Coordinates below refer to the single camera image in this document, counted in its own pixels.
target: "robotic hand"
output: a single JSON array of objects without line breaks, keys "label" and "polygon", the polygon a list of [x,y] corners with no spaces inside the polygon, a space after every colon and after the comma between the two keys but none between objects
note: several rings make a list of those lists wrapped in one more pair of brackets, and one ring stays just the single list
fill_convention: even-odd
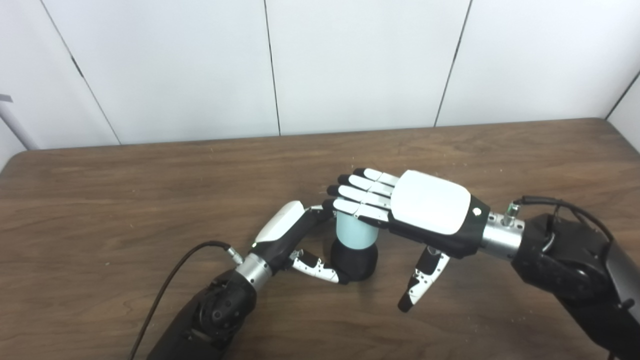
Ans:
[{"label": "robotic hand", "polygon": [[[401,177],[356,169],[327,189],[337,210],[427,245],[398,306],[408,311],[449,260],[478,250],[510,261],[527,284],[548,291],[611,359],[640,359],[640,272],[593,215],[562,200],[522,197],[504,215],[490,211],[464,187],[408,170]],[[553,214],[525,221],[526,205],[551,205]],[[560,218],[569,209],[578,221]],[[595,224],[594,230],[585,220]]]},{"label": "robotic hand", "polygon": [[[255,308],[257,292],[278,271],[293,267],[313,277],[346,284],[346,277],[339,271],[304,250],[296,250],[311,228],[334,216],[322,206],[305,209],[300,201],[292,201],[264,226],[244,259],[226,245],[225,250],[237,267],[217,276],[180,310],[147,359],[221,359],[244,318]],[[144,329],[145,326],[129,359],[135,355]]]}]

